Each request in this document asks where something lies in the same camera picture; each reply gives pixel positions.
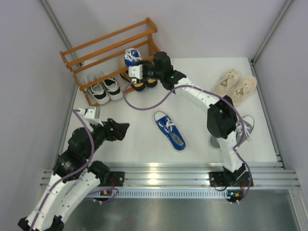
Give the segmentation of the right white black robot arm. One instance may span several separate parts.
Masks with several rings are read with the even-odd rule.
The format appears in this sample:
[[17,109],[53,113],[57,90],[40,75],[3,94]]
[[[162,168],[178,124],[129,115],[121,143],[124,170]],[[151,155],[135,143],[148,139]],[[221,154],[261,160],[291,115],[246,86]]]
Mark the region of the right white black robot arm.
[[212,181],[213,186],[237,186],[243,178],[252,183],[250,168],[237,151],[245,134],[237,139],[236,124],[245,124],[229,96],[221,97],[193,84],[185,74],[173,68],[170,57],[163,51],[157,52],[153,61],[138,61],[128,72],[138,83],[159,80],[170,93],[186,98],[207,114],[207,129],[218,140],[224,163],[222,172],[214,172],[221,177]]

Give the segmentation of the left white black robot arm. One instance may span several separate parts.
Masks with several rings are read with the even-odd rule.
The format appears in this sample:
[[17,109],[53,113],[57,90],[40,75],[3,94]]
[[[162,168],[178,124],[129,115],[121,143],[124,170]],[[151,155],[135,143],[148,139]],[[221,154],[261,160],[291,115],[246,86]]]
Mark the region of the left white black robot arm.
[[77,128],[68,141],[68,148],[57,158],[50,181],[34,210],[21,218],[18,226],[24,231],[61,231],[70,215],[97,186],[110,179],[110,168],[101,161],[92,162],[95,151],[104,141],[121,141],[129,123],[94,122]]

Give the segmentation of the black white sneaker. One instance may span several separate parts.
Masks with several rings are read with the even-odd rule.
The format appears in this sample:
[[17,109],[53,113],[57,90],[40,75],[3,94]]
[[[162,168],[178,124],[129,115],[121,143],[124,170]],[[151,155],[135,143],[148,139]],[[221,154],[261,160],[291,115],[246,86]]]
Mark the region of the black white sneaker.
[[105,104],[110,100],[109,95],[106,93],[105,89],[100,83],[90,86],[88,91],[95,99],[95,101],[100,105]]
[[103,84],[111,100],[116,101],[123,97],[123,92],[114,77],[104,80]]

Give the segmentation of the blue canvas sneaker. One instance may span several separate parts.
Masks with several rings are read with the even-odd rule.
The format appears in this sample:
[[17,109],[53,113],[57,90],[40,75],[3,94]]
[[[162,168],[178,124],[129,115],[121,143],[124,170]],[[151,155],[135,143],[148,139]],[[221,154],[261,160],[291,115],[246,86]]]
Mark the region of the blue canvas sneaker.
[[126,67],[134,66],[136,62],[142,60],[140,52],[136,48],[125,50],[124,63]]
[[154,123],[168,139],[175,151],[184,151],[186,148],[186,142],[170,116],[168,116],[165,112],[156,111],[154,113]]

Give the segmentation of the gold loafer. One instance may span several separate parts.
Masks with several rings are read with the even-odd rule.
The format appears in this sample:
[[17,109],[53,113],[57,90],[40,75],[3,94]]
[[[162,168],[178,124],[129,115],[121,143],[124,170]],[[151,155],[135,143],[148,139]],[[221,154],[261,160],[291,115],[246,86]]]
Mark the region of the gold loafer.
[[[121,67],[127,67],[129,68],[130,66],[134,66],[136,61],[129,61],[126,60],[125,58],[121,58],[120,59],[120,66]],[[126,70],[125,72],[120,73],[120,76],[122,77],[122,79],[124,79],[127,82],[131,82],[132,78],[128,75],[128,70]],[[145,84],[144,83],[133,83],[131,84],[131,87],[135,90],[135,91],[142,91],[145,89]]]
[[149,88],[154,88],[157,86],[157,80],[156,79],[148,79],[146,82],[145,82],[146,86],[149,87]]

